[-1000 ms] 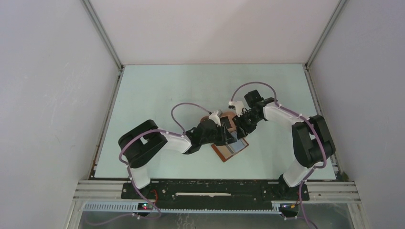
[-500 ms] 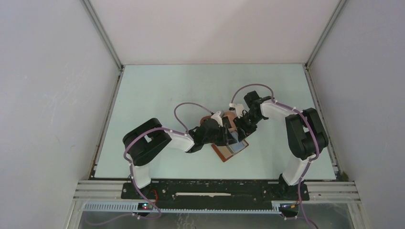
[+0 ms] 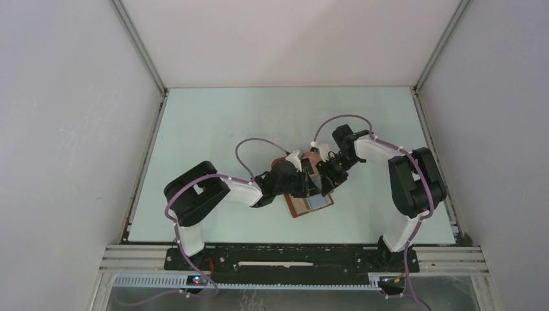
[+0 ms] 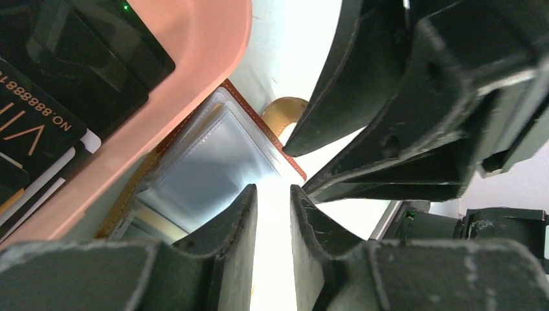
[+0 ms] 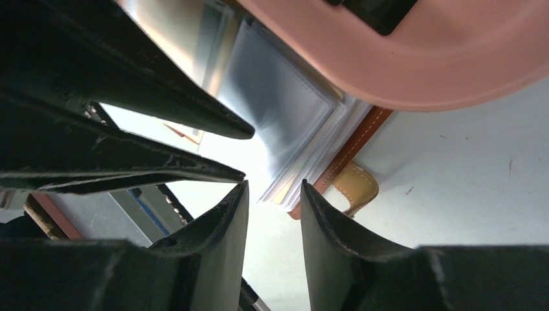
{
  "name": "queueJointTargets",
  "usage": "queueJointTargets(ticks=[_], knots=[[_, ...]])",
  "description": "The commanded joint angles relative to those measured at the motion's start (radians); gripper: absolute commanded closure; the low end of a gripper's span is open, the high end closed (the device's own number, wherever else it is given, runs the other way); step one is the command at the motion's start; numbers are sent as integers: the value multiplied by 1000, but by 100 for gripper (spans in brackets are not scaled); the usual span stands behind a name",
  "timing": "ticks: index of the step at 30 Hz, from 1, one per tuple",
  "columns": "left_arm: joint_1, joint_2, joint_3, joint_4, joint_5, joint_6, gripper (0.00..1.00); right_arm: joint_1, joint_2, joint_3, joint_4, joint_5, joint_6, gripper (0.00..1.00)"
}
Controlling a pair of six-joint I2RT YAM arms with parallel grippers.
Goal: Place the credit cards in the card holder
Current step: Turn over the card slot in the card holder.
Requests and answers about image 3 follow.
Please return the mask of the pink oval plastic tray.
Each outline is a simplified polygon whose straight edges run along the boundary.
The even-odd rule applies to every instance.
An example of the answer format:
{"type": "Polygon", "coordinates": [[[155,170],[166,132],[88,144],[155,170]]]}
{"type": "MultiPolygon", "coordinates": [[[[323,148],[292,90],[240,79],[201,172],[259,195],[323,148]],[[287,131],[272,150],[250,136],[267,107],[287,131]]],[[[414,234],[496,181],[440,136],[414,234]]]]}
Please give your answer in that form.
{"type": "Polygon", "coordinates": [[[299,150],[295,150],[291,152],[289,155],[287,155],[286,157],[279,157],[275,159],[271,163],[271,167],[273,168],[275,165],[283,161],[290,162],[292,165],[295,166],[295,168],[299,172],[307,171],[309,173],[309,176],[312,179],[320,178],[320,173],[317,169],[317,163],[321,162],[322,158],[318,152],[314,152],[314,151],[302,152],[299,150]]]}

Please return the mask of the brown leather card holder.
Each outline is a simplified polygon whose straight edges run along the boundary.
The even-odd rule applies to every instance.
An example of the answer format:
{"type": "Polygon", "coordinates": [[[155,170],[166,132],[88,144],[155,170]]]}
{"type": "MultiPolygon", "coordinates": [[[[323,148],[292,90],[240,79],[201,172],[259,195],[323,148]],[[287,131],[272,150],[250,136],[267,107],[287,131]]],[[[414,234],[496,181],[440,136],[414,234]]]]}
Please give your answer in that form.
{"type": "Polygon", "coordinates": [[[285,194],[284,199],[293,218],[314,213],[315,211],[325,209],[334,204],[330,194],[327,196],[317,194],[307,198],[295,198],[289,194],[285,194]]]}

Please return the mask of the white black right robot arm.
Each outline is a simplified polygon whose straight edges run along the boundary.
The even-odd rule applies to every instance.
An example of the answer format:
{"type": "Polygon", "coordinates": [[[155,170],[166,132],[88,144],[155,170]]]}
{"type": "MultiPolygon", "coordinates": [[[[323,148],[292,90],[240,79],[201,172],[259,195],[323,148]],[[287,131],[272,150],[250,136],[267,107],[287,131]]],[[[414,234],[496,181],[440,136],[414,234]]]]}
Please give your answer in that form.
{"type": "Polygon", "coordinates": [[[397,213],[381,236],[376,261],[383,270],[392,271],[402,263],[401,251],[411,246],[420,224],[430,218],[447,197],[434,156],[428,148],[408,152],[369,130],[353,132],[347,124],[337,127],[332,136],[339,147],[337,153],[324,143],[311,142],[312,150],[321,158],[316,168],[322,195],[342,185],[348,179],[349,169],[358,163],[370,161],[388,172],[397,213]]]}

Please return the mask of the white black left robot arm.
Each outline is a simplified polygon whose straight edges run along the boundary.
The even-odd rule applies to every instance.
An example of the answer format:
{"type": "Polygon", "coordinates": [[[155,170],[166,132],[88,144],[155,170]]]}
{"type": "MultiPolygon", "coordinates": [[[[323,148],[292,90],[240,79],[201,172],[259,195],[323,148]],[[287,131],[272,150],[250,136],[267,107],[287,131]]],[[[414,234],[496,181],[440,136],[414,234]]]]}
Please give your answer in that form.
{"type": "Polygon", "coordinates": [[[250,181],[221,174],[210,161],[203,161],[169,182],[163,190],[168,203],[165,215],[173,222],[176,243],[183,247],[179,260],[189,270],[202,267],[205,261],[200,223],[221,202],[259,208],[281,195],[308,198],[320,193],[309,169],[288,160],[250,181]]]}

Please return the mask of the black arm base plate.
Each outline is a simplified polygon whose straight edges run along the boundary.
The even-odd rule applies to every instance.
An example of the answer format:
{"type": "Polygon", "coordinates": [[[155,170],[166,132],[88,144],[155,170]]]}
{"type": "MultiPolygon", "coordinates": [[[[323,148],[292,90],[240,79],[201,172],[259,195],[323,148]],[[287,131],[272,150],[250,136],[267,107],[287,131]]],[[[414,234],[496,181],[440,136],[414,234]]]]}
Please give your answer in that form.
{"type": "Polygon", "coordinates": [[[420,270],[413,249],[391,255],[364,244],[208,244],[185,260],[176,246],[165,256],[166,271],[192,271],[197,266],[217,284],[371,285],[369,275],[420,270]]]}

